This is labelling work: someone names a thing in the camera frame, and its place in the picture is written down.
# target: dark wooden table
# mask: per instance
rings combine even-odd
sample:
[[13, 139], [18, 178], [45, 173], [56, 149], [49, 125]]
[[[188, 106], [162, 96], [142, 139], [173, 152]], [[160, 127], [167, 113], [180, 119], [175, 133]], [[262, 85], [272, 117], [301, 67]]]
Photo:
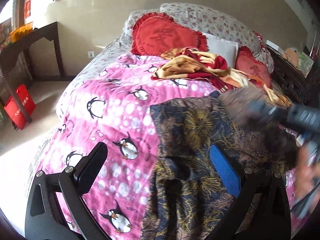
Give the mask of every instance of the dark wooden table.
[[33, 32], [23, 36], [20, 40], [4, 49], [0, 53], [0, 77], [2, 75], [2, 77], [4, 78], [5, 85], [7, 86], [14, 101], [17, 103], [21, 112], [23, 113], [28, 122], [31, 122], [32, 119], [25, 110], [24, 106], [22, 105], [22, 102], [20, 101], [18, 95], [16, 94], [16, 88], [12, 87], [12, 85], [10, 84], [9, 73], [15, 67], [19, 54], [23, 51], [26, 51], [31, 46], [31, 44], [35, 43], [41, 38], [46, 38], [48, 41], [54, 42], [54, 50], [56, 53], [56, 59], [60, 75], [50, 77], [38, 77], [34, 74], [33, 67], [32, 65], [30, 65], [29, 71], [32, 76], [32, 79], [35, 81], [71, 81], [75, 78], [75, 76], [66, 76], [63, 68], [57, 22], [51, 23], [45, 27], [34, 30]]
[[272, 80], [276, 82], [295, 103], [319, 107], [320, 104], [320, 60], [314, 62], [312, 69], [305, 78], [277, 51], [267, 46], [275, 62], [275, 69], [271, 74]]

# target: blue gripper pad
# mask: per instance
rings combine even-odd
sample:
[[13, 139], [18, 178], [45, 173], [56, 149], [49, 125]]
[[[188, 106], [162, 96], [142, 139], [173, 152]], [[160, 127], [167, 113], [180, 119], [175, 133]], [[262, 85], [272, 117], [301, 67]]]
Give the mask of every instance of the blue gripper pad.
[[241, 191], [241, 180], [215, 144], [209, 150], [209, 157], [228, 193], [237, 198]]

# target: black cable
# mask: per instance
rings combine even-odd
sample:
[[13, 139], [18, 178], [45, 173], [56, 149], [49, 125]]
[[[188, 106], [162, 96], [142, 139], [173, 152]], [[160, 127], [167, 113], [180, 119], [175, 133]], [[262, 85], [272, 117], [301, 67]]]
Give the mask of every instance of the black cable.
[[310, 197], [310, 195], [318, 189], [319, 186], [320, 186], [320, 181], [319, 181], [318, 184], [313, 188], [313, 190], [311, 190], [303, 199], [299, 200], [295, 205], [293, 205], [293, 207], [290, 209], [290, 212], [291, 212], [292, 210], [295, 210], [296, 208], [298, 208], [298, 207], [304, 202], [304, 200], [306, 200], [308, 197]]

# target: orange basket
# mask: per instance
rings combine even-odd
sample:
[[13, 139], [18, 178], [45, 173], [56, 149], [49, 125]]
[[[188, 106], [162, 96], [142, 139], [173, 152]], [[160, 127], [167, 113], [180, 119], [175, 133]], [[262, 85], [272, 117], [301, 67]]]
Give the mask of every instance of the orange basket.
[[33, 22], [27, 23], [10, 33], [12, 42], [20, 40], [24, 35], [31, 33], [33, 30]]

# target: human hand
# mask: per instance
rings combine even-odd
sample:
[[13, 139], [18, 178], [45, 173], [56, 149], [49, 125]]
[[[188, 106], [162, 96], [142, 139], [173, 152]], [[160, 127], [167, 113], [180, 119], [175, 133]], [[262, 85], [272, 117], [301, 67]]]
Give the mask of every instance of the human hand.
[[[320, 163], [308, 166], [309, 149], [303, 145], [298, 152], [297, 169], [295, 172], [294, 192], [295, 198], [300, 200], [304, 198], [315, 187], [313, 179], [320, 178]], [[317, 206], [320, 199], [320, 190], [315, 194], [309, 211], [312, 212]]]

